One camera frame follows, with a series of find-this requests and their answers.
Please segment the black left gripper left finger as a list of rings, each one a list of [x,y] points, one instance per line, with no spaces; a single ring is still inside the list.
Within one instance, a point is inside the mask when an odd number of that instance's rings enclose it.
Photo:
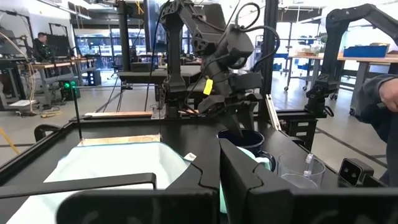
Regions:
[[[92,190],[68,197],[57,224],[218,224],[220,155],[198,156],[165,190]]]

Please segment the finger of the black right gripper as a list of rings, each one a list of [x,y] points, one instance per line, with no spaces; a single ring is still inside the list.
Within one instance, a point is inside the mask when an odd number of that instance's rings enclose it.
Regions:
[[[231,134],[242,137],[242,131],[236,115],[236,108],[227,107],[217,115],[219,122],[228,129]]]
[[[257,101],[243,101],[238,109],[238,121],[246,129],[254,129],[254,109],[257,104]]]

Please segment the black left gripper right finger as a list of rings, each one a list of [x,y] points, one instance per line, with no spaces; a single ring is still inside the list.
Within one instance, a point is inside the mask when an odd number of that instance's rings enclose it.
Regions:
[[[230,224],[398,224],[394,188],[300,189],[220,139]]]

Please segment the navy blue mug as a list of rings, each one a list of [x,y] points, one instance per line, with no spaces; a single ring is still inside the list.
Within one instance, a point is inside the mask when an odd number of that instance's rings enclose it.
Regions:
[[[248,129],[242,129],[242,137],[235,136],[227,129],[219,131],[217,134],[218,139],[227,139],[235,146],[243,147],[251,151],[256,157],[268,157],[271,160],[271,170],[274,171],[276,167],[276,161],[272,154],[264,151],[262,146],[265,141],[265,137],[258,131],[252,131]]]

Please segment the teal plastic cup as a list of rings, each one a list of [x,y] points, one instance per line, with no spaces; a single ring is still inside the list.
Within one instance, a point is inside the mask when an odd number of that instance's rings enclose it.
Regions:
[[[263,165],[267,170],[271,170],[271,160],[268,157],[256,157],[251,151],[243,147],[238,146],[237,148],[258,164]],[[220,182],[220,212],[227,214],[226,199],[222,182]]]

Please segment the clear plastic measuring cup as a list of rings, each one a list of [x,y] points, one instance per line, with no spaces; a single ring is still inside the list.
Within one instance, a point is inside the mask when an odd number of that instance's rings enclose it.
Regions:
[[[314,154],[305,157],[283,153],[277,158],[279,177],[302,189],[317,189],[321,186],[325,164]]]

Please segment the light blue cloth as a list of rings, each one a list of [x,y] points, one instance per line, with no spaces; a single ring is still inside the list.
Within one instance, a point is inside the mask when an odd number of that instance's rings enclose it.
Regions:
[[[195,158],[191,152],[182,157],[161,142],[77,146],[59,160],[45,181],[154,173],[157,188],[166,189]],[[58,206],[71,194],[30,196],[8,221],[0,224],[55,224]]]

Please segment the black background table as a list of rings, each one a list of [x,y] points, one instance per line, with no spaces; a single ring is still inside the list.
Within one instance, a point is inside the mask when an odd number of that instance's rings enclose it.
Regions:
[[[182,65],[181,76],[188,85],[197,77],[196,74],[200,71],[199,65]],[[162,84],[167,77],[167,70],[165,68],[158,68],[152,72],[118,72],[118,77],[126,83],[153,83]]]

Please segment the wooden cutting board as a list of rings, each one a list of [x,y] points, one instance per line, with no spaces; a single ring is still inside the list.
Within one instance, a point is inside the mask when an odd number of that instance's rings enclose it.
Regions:
[[[101,144],[105,146],[111,146],[121,143],[142,143],[152,140],[159,140],[160,136],[144,135],[96,139],[83,139],[82,136],[79,136],[79,138],[79,145],[81,146],[99,146]],[[91,179],[46,182],[31,186],[15,185],[10,187],[0,187],[0,199],[55,194],[61,192],[72,192],[77,190],[121,187],[138,184],[151,184],[153,188],[156,188],[156,175],[154,173],[140,173],[110,177],[97,177]]]

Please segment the standing person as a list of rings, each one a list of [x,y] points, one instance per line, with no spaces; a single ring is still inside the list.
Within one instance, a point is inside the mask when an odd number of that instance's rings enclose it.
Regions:
[[[386,146],[387,170],[381,177],[390,187],[398,187],[398,112],[392,112],[381,101],[380,86],[398,75],[382,74],[366,81],[356,94],[354,116],[370,124]]]

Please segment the wooden workbench with grey legs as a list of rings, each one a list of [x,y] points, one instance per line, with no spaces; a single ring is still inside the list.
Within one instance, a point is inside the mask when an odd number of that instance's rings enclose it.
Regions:
[[[292,77],[292,65],[294,59],[307,59],[308,70],[306,77]],[[306,81],[306,85],[303,87],[304,91],[311,88],[316,77],[320,74],[322,57],[314,55],[293,55],[288,56],[287,61],[289,63],[289,72],[287,73],[287,85],[284,90],[289,89],[290,79],[298,78]],[[356,62],[358,68],[356,70],[345,70],[345,62]],[[340,90],[348,90],[356,92],[359,87],[367,80],[376,77],[382,73],[390,73],[398,75],[398,55],[396,57],[384,57],[384,58],[355,58],[355,57],[338,57],[338,68],[339,71],[339,84],[337,90],[330,95],[331,100],[336,100],[338,92]]]

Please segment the blue storage bin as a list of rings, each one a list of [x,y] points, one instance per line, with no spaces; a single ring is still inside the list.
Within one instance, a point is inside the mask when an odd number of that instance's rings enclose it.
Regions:
[[[384,58],[389,49],[388,45],[360,45],[345,48],[344,57],[354,58]]]

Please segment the person's hand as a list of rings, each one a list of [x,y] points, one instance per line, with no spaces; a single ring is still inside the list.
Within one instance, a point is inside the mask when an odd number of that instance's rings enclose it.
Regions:
[[[392,112],[398,112],[398,78],[384,82],[379,88],[381,101]]]

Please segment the seated person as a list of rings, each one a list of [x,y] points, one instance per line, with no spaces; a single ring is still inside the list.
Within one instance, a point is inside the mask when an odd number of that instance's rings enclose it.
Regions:
[[[33,42],[33,54],[38,62],[50,62],[53,54],[52,49],[47,45],[47,34],[39,32]]]

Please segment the black frame post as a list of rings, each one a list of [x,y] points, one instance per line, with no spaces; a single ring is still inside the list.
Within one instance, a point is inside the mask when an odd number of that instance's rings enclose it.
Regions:
[[[277,25],[277,11],[278,11],[279,0],[266,0],[265,11],[264,11],[264,25],[276,29]],[[267,55],[274,50],[275,38],[271,31],[265,30],[263,34],[263,47],[262,53]],[[273,69],[274,57],[270,56],[264,60],[262,66],[262,76],[264,78],[260,93],[262,95],[271,93],[272,86],[272,69]]]
[[[129,53],[129,36],[127,23],[127,5],[125,1],[117,1],[117,14],[119,16],[119,32],[121,38],[121,50],[123,58],[123,71],[131,71],[130,53]]]

